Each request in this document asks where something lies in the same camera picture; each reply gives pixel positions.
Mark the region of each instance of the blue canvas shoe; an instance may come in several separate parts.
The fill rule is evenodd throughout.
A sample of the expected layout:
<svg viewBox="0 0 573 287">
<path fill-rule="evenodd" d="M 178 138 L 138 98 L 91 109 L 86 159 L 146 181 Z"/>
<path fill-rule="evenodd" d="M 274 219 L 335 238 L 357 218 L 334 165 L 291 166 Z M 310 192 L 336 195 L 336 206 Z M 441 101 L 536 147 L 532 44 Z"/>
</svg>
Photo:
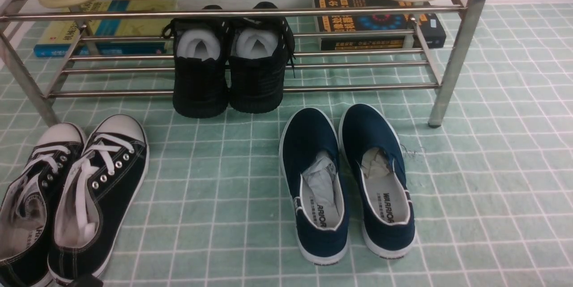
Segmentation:
<svg viewBox="0 0 573 287">
<path fill-rule="evenodd" d="M 318 109 L 298 111 L 285 126 L 279 155 L 300 251 L 317 265 L 338 262 L 348 249 L 348 212 L 334 126 Z"/>
<path fill-rule="evenodd" d="M 405 256 L 414 241 L 414 211 L 396 132 L 378 110 L 358 104 L 342 115 L 338 138 L 360 189 L 366 246 L 382 258 Z"/>
</svg>

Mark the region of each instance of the metal shoe rack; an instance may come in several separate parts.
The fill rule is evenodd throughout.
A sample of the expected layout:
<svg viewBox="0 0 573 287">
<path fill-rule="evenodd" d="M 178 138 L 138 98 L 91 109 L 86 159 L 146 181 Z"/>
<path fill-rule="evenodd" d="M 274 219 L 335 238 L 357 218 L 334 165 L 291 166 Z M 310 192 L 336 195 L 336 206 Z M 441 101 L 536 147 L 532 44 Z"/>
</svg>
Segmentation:
<svg viewBox="0 0 573 287">
<path fill-rule="evenodd" d="M 79 7 L 71 8 L 69 13 L 20 13 L 27 0 L 6 0 L 0 7 L 0 56 L 8 69 L 14 75 L 28 99 L 38 110 L 43 120 L 48 124 L 59 122 L 52 104 L 55 99 L 81 98 L 81 97 L 135 97 L 135 96 L 167 96 L 172 94 L 172 89 L 141 89 L 141 90 L 79 90 L 62 91 L 62 87 L 69 75 L 105 74 L 105 73 L 172 73 L 172 67 L 113 67 L 76 69 L 76 62 L 99 61 L 139 61 L 139 60 L 169 60 L 172 55 L 99 55 L 95 44 L 97 42 L 110 41 L 154 41 L 159 36 L 139 36 L 133 38 L 117 36 L 94 36 L 86 22 L 106 18 L 175 18 L 175 17 L 205 17 L 213 15 L 213 12 L 204 11 L 177 11 L 177 12 L 81 12 Z M 431 82 L 424 83 L 394 83 L 394 84 L 369 84 L 369 85 L 345 85 L 345 86 L 300 86 L 285 87 L 286 93 L 312 92 L 312 91 L 367 91 L 367 90 L 413 90 L 435 89 L 436 101 L 430 114 L 428 124 L 431 127 L 439 127 L 442 124 L 448 103 L 452 97 L 454 87 L 462 65 L 469 49 L 473 34 L 479 22 L 485 0 L 451 0 L 452 5 L 424 6 L 414 4 L 409 7 L 366 7 L 366 8 L 340 8 L 340 9 L 265 9 L 265 10 L 217 10 L 215 14 L 222 17 L 245 17 L 245 16 L 323 16 L 323 15 L 356 15 L 356 14 L 408 14 L 410 17 L 408 28 L 405 30 L 380 30 L 373 32 L 329 32 L 329 33 L 305 33 L 295 34 L 300 38 L 328 38 L 340 36 L 364 36 L 385 35 L 404 36 L 404 47 L 399 49 L 385 50 L 355 50 L 355 51 L 319 51 L 296 53 L 297 58 L 307 56 L 347 56 L 347 55 L 400 55 L 420 54 L 422 60 L 405 60 L 380 63 L 331 63 L 331 64 L 295 64 L 295 69 L 337 69 L 337 68 L 381 68 L 381 67 L 411 67 L 424 66 L 428 71 Z M 428 47 L 421 34 L 416 17 L 423 13 L 446 13 L 457 12 L 461 18 L 461 25 L 454 42 L 452 53 L 443 75 L 436 69 L 432 57 L 428 54 Z M 21 26 L 23 21 L 64 21 L 74 20 L 80 26 L 80 33 L 72 41 L 72 45 L 63 58 L 61 68 L 55 71 L 55 75 L 45 91 L 41 91 L 35 80 L 18 56 L 9 37 L 6 36 L 6 28 L 11 22 Z M 421 48 L 413 48 L 414 35 L 421 41 Z M 90 55 L 78 55 L 79 49 L 86 45 Z"/>
</svg>

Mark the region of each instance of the green tile floor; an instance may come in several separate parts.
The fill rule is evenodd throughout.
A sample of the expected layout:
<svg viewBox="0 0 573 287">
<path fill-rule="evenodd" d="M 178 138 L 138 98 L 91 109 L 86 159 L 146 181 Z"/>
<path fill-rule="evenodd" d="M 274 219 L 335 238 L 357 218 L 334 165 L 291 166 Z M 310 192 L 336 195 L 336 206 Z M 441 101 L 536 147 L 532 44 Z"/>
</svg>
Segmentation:
<svg viewBox="0 0 573 287">
<path fill-rule="evenodd" d="M 442 15 L 448 46 L 459 18 Z M 291 20 L 309 32 L 309 18 Z M 42 86 L 59 65 L 18 53 Z M 317 50 L 305 40 L 303 50 Z M 444 68 L 449 51 L 435 52 Z M 350 62 L 387 57 L 347 58 Z M 305 63 L 334 59 L 305 59 Z M 419 68 L 287 73 L 287 85 L 428 81 Z M 66 89 L 172 87 L 171 75 L 70 77 Z M 151 142 L 150 171 L 121 229 L 106 286 L 119 287 L 557 287 L 573 281 L 573 5 L 487 6 L 444 126 L 428 128 L 432 91 L 285 95 L 260 116 L 191 120 L 168 99 L 59 99 L 59 116 L 87 132 L 127 113 Z M 338 124 L 351 104 L 381 109 L 404 146 L 418 237 L 381 260 L 364 246 L 350 175 L 352 247 L 336 266 L 303 260 L 278 139 L 303 106 Z M 0 73 L 0 193 L 46 129 L 6 69 Z"/>
</svg>

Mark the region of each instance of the book cover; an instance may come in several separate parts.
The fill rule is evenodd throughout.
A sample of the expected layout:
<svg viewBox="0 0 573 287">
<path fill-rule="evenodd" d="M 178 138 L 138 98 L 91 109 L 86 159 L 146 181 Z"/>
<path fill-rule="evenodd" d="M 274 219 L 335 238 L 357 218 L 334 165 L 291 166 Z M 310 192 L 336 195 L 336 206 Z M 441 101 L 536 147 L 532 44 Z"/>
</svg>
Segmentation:
<svg viewBox="0 0 573 287">
<path fill-rule="evenodd" d="M 81 6 L 84 12 L 123 12 L 129 10 L 173 11 L 176 0 L 103 0 Z M 169 18 L 93 20 L 90 27 L 96 36 L 150 36 L 161 35 L 162 29 L 169 24 Z M 35 56 L 64 56 L 78 33 L 73 21 L 54 21 L 46 28 L 34 47 Z M 122 54 L 162 54 L 166 52 L 166 40 L 157 42 L 102 42 L 98 49 L 103 55 Z M 88 55 L 86 47 L 80 49 L 81 55 Z"/>
<path fill-rule="evenodd" d="M 410 6 L 411 3 L 392 0 L 314 0 L 315 8 L 361 8 L 374 6 Z M 407 15 L 344 15 L 316 18 L 318 32 L 352 32 L 367 30 L 402 30 L 406 28 Z M 429 48 L 442 48 L 446 32 L 436 14 L 422 14 L 418 22 Z M 377 50 L 401 48 L 403 36 L 342 36 L 320 39 L 322 51 Z M 414 47 L 420 47 L 414 36 Z"/>
</svg>

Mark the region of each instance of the black sneaker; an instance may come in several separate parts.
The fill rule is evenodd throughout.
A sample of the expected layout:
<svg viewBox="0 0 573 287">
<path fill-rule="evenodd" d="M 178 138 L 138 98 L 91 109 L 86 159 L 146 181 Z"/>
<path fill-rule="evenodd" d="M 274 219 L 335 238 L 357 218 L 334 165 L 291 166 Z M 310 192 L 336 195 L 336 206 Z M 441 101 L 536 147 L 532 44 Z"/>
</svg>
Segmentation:
<svg viewBox="0 0 573 287">
<path fill-rule="evenodd" d="M 203 9 L 221 7 L 210 5 Z M 218 17 L 176 18 L 164 28 L 164 38 L 174 36 L 173 106 L 182 116 L 210 118 L 227 109 L 228 32 L 229 23 Z"/>
<path fill-rule="evenodd" d="M 56 211 L 47 264 L 58 283 L 102 274 L 148 164 L 149 146 L 137 120 L 111 116 L 92 133 Z"/>
<path fill-rule="evenodd" d="M 254 9 L 276 8 L 259 3 Z M 231 107 L 244 113 L 267 113 L 280 105 L 285 67 L 292 63 L 295 37 L 284 17 L 233 20 Z"/>
<path fill-rule="evenodd" d="M 84 150 L 84 133 L 56 124 L 39 139 L 22 175 L 0 208 L 0 285 L 45 287 L 52 281 L 47 254 L 53 218 L 71 165 Z"/>
</svg>

